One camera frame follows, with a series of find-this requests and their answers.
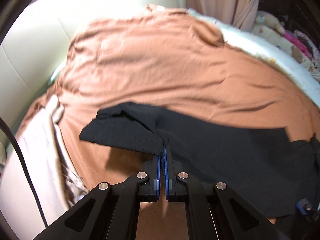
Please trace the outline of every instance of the black garment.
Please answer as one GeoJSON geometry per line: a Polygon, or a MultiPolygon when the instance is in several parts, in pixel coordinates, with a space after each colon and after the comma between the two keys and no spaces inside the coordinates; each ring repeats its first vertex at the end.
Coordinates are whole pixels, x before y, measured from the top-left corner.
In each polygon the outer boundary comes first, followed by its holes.
{"type": "MultiPolygon", "coordinates": [[[[320,143],[314,135],[309,142],[299,140],[292,142],[291,145],[294,150],[293,158],[301,160],[300,169],[303,171],[300,172],[303,177],[300,178],[300,190],[297,191],[296,198],[297,200],[307,198],[317,209],[320,201],[320,143]]],[[[296,220],[296,218],[297,214],[278,217],[276,227],[291,239],[295,234],[292,232],[294,228],[299,227],[301,230],[301,227],[306,226],[305,223],[297,224],[300,220],[296,220]]]]}
{"type": "Polygon", "coordinates": [[[314,155],[294,151],[284,129],[227,127],[128,102],[98,111],[80,139],[160,156],[171,147],[186,172],[225,182],[266,217],[294,214],[297,196],[315,193],[301,183],[314,155]]]}

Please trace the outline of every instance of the plush toy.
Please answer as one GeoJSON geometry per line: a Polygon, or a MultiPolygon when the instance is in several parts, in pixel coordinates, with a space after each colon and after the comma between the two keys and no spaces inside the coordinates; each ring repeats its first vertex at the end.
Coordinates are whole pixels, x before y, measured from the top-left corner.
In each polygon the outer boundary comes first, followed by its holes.
{"type": "Polygon", "coordinates": [[[273,16],[271,13],[258,11],[255,22],[259,24],[264,24],[269,28],[276,30],[281,35],[285,33],[285,29],[280,24],[277,17],[273,16]]]}

